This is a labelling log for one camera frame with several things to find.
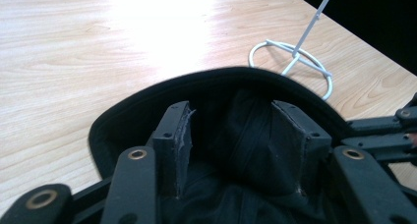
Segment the screw hole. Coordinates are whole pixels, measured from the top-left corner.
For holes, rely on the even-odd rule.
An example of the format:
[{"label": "screw hole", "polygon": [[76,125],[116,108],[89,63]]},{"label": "screw hole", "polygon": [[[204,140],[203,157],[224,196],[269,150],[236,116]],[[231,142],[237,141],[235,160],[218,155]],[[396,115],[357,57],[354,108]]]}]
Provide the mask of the screw hole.
[{"label": "screw hole", "polygon": [[346,157],[349,157],[351,159],[361,160],[361,159],[365,158],[365,156],[361,152],[359,152],[355,149],[346,148],[342,151],[342,153]]},{"label": "screw hole", "polygon": [[402,117],[407,118],[407,117],[409,117],[411,115],[411,112],[404,109],[404,110],[401,111],[400,114],[401,114]]},{"label": "screw hole", "polygon": [[389,220],[394,224],[410,224],[411,222],[405,217],[399,215],[392,215]]},{"label": "screw hole", "polygon": [[135,224],[138,221],[138,216],[135,213],[128,213],[119,219],[119,224]]},{"label": "screw hole", "polygon": [[129,153],[128,157],[132,160],[139,160],[147,156],[147,152],[143,149],[136,149]]},{"label": "screw hole", "polygon": [[58,193],[53,190],[45,190],[34,194],[26,203],[27,209],[39,209],[47,206],[55,198],[58,197]]}]

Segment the brass grommet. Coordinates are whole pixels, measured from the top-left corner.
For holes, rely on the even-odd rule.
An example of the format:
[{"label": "brass grommet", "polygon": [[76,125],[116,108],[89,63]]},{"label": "brass grommet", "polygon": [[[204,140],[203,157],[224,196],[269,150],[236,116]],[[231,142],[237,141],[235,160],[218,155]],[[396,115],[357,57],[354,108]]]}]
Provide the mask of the brass grommet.
[{"label": "brass grommet", "polygon": [[132,160],[139,160],[147,156],[147,151],[143,149],[136,149],[129,153],[128,157]]},{"label": "brass grommet", "polygon": [[58,193],[54,190],[44,190],[31,196],[31,198],[26,203],[26,207],[27,209],[39,209],[47,206],[57,197]]},{"label": "brass grommet", "polygon": [[351,158],[351,159],[361,160],[365,158],[365,155],[363,153],[352,148],[345,148],[343,149],[342,153],[344,154],[344,156]]}]

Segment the dark background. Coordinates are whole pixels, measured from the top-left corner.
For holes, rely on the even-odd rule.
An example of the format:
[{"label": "dark background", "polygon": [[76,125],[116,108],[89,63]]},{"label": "dark background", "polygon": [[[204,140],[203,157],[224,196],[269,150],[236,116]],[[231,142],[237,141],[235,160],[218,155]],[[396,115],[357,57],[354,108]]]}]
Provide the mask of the dark background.
[{"label": "dark background", "polygon": [[330,0],[324,13],[417,75],[417,0]]}]

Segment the wooden table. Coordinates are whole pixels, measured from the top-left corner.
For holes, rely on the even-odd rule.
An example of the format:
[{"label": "wooden table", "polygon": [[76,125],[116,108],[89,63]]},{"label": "wooden table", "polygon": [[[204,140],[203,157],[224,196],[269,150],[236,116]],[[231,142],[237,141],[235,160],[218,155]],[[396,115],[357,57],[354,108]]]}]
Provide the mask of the wooden table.
[{"label": "wooden table", "polygon": [[[207,69],[247,65],[251,48],[296,44],[315,10],[302,0],[0,0],[0,215],[23,193],[99,181],[89,154],[92,122],[149,85]],[[392,115],[416,77],[326,16],[302,46],[334,75],[328,103],[345,119]],[[291,56],[257,52],[281,72]],[[317,94],[322,76],[290,78]],[[417,187],[416,169],[395,166]]]}]

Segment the black fabric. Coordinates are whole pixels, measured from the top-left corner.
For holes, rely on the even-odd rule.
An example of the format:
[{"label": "black fabric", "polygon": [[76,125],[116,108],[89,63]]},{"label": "black fabric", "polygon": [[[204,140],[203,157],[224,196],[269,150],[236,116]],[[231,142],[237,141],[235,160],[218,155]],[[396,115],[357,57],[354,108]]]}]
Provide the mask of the black fabric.
[{"label": "black fabric", "polygon": [[163,223],[324,223],[320,192],[306,194],[300,184],[306,134],[274,113],[275,99],[297,105],[335,143],[353,133],[292,80],[236,67],[173,79],[123,100],[92,125],[91,153],[101,176],[110,176],[119,153],[146,144],[166,108],[189,100],[195,113],[187,182],[181,196],[161,197]]}]

